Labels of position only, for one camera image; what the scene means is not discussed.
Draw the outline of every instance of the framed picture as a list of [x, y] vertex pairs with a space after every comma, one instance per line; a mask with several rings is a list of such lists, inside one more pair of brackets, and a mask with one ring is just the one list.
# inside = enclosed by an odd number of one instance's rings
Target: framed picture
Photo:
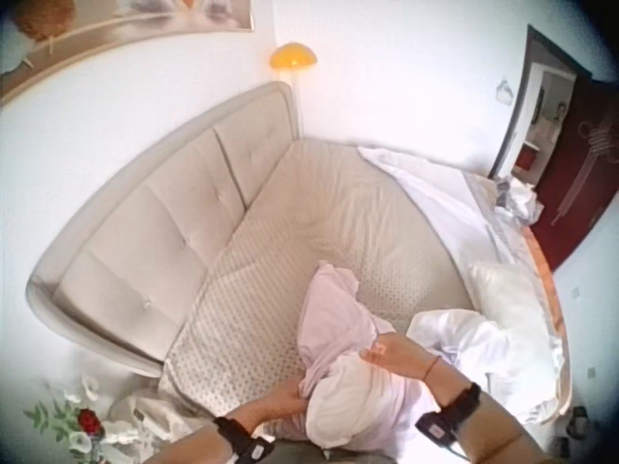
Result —
[[119, 44], [252, 30], [251, 0], [21, 0], [1, 28], [1, 96]]

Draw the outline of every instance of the beige headboard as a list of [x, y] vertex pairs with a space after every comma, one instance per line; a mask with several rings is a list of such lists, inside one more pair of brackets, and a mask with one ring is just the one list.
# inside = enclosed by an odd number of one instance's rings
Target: beige headboard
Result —
[[28, 281], [56, 333], [160, 376], [202, 282], [297, 139], [274, 82], [198, 116], [125, 166], [75, 214]]

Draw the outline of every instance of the doorframe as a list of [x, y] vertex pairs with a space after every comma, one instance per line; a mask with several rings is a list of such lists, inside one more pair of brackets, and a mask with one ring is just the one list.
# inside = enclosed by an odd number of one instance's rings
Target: doorframe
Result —
[[578, 78], [579, 76], [584, 76], [590, 79], [593, 75], [591, 74], [591, 72], [587, 71], [584, 67], [582, 67], [559, 45], [551, 41], [540, 31], [535, 29], [531, 24], [528, 24], [526, 34], [526, 47], [524, 48], [524, 64], [522, 65], [522, 76], [520, 77], [520, 86], [518, 87], [516, 102], [514, 103], [512, 119], [510, 120], [510, 124], [507, 126], [505, 137], [503, 138], [503, 143], [501, 144], [499, 153], [496, 157], [496, 160], [494, 161], [494, 165], [492, 166], [492, 169], [490, 169], [490, 173], [487, 175], [489, 179], [493, 179], [496, 176], [496, 174], [499, 172], [499, 169], [503, 165], [503, 162], [505, 162], [505, 158], [508, 155], [512, 139], [514, 137], [516, 124], [520, 117], [520, 111], [522, 110], [524, 97], [526, 95], [527, 84], [529, 81], [529, 73], [531, 73], [531, 65], [533, 64], [533, 60], [531, 58], [531, 50], [532, 43], [534, 41], [542, 44], [555, 58], [559, 59], [564, 65], [574, 71], [574, 73], [576, 74], [576, 78]]

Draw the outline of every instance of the dark red door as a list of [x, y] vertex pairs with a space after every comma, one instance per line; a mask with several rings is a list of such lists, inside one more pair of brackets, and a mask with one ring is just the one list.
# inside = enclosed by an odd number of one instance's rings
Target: dark red door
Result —
[[545, 208], [531, 229], [553, 271], [586, 237], [618, 188], [619, 92], [580, 77], [536, 188]]

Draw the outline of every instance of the hand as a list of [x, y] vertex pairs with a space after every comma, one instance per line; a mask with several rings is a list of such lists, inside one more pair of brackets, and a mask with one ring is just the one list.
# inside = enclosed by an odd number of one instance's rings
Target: hand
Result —
[[299, 396], [299, 384], [302, 380], [301, 375], [284, 380], [258, 400], [266, 411], [268, 421], [289, 418], [306, 412], [308, 401]]
[[296, 376], [275, 385], [269, 393], [235, 409], [228, 417], [253, 433], [261, 423], [305, 413], [308, 401], [299, 396], [301, 380], [303, 376]]
[[402, 333], [382, 333], [361, 359], [411, 379], [423, 379], [434, 356]]

